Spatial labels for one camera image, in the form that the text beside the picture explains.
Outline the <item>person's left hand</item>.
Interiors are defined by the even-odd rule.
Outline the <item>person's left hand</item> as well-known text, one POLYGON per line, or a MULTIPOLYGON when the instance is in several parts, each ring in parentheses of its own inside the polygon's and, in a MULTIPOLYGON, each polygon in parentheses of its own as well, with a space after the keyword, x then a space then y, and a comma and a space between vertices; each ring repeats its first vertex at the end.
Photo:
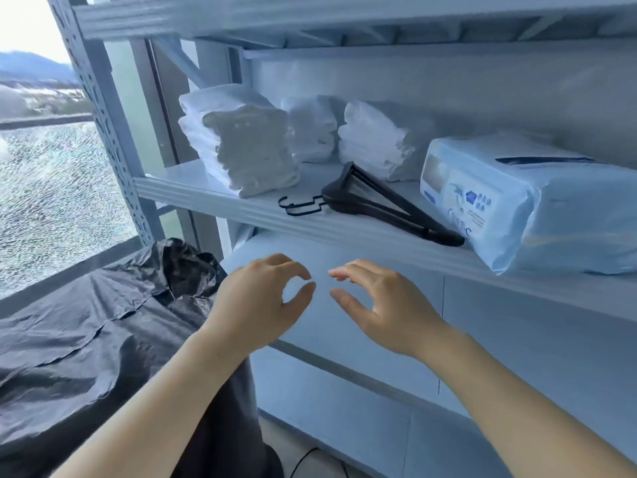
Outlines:
POLYGON ((255 260, 224 279, 201 332, 226 359, 243 360, 288 331, 281 306, 311 281, 308 269, 284 254, 255 260))

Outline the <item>person's right hand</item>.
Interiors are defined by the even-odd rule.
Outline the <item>person's right hand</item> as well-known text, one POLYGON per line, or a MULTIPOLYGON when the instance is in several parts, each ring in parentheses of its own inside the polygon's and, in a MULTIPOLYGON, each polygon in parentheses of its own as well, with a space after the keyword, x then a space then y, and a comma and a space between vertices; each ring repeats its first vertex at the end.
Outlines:
POLYGON ((329 276, 364 289, 373 302, 373 323, 362 332, 376 344, 426 364, 436 338, 449 325, 418 287, 401 273, 365 259, 333 268, 329 276))

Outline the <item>person's right forearm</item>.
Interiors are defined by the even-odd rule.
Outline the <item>person's right forearm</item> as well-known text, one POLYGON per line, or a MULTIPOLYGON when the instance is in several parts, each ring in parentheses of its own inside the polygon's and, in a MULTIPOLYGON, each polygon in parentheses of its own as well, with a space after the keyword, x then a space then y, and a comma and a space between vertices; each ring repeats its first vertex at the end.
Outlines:
POLYGON ((445 322, 418 359, 452 390, 514 478, 637 478, 637 465, 445 322))

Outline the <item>person's left forearm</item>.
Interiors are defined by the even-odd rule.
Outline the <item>person's left forearm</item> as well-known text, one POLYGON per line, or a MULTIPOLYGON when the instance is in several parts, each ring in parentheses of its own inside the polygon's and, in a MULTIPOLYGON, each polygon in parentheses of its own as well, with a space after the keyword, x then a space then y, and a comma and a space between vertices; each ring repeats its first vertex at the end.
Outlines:
POLYGON ((212 399, 252 352, 198 331, 50 478, 170 478, 212 399))

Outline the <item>grey metal shelving rack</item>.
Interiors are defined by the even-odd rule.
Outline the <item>grey metal shelving rack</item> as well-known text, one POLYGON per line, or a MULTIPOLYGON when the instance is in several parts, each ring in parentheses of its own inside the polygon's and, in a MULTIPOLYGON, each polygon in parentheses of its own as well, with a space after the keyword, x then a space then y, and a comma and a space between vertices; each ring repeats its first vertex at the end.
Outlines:
POLYGON ((290 216, 341 172, 303 166, 286 191, 240 199, 177 162, 144 173, 105 42, 148 41, 196 87, 245 82, 288 95, 391 100, 443 131, 555 136, 637 168, 637 0, 48 0, 135 225, 159 237, 156 202, 237 224, 227 272, 280 251, 325 274, 367 257, 403 272, 452 324, 637 460, 637 274, 496 276, 473 249, 443 247, 366 216, 290 216))

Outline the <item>black plastic clothes hanger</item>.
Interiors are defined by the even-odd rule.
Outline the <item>black plastic clothes hanger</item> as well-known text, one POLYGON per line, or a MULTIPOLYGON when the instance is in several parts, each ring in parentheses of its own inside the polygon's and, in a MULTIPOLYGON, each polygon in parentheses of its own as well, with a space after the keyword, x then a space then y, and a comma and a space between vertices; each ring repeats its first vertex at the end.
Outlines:
POLYGON ((367 171, 349 162, 335 181, 307 202, 281 197, 278 206, 289 216, 320 213, 323 208, 345 215, 368 216, 420 239, 446 247, 462 247, 465 238, 447 229, 367 171))

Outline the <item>stack of white folded towels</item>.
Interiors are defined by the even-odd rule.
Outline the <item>stack of white folded towels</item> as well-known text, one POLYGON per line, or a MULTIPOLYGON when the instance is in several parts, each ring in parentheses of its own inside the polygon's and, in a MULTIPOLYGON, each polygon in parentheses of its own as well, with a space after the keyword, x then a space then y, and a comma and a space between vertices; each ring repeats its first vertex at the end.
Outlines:
POLYGON ((243 84, 179 96, 181 131, 206 172, 242 199, 287 189, 300 180, 287 143, 287 113, 243 84))
POLYGON ((334 95, 285 97, 287 143, 296 163, 323 163, 336 151, 338 128, 345 123, 346 101, 334 95))
POLYGON ((392 101, 346 104, 338 159, 387 182, 417 181, 440 124, 425 110, 392 101))

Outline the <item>black plastic garbage bag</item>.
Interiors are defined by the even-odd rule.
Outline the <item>black plastic garbage bag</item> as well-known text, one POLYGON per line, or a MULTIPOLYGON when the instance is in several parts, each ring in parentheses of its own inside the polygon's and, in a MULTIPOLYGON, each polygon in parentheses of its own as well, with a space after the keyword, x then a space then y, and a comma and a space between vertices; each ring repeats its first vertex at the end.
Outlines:
POLYGON ((0 319, 0 478, 49 478, 200 328, 226 277, 169 239, 0 319))

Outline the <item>light blue plastic-wrapped package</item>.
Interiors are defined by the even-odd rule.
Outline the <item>light blue plastic-wrapped package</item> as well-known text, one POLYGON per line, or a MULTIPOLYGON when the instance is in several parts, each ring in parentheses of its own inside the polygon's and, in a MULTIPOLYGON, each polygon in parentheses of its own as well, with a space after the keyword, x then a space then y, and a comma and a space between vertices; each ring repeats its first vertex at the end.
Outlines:
POLYGON ((520 134, 430 143, 421 194, 496 274, 637 272, 637 170, 520 134))

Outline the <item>shattered glass window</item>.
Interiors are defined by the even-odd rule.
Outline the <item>shattered glass window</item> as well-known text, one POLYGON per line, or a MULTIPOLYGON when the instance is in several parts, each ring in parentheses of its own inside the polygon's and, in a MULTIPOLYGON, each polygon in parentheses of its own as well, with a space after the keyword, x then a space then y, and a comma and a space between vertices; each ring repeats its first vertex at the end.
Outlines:
MULTIPOLYGON (((0 0, 0 122, 91 111, 48 0, 0 0)), ((0 299, 132 239, 93 121, 0 129, 0 299)))

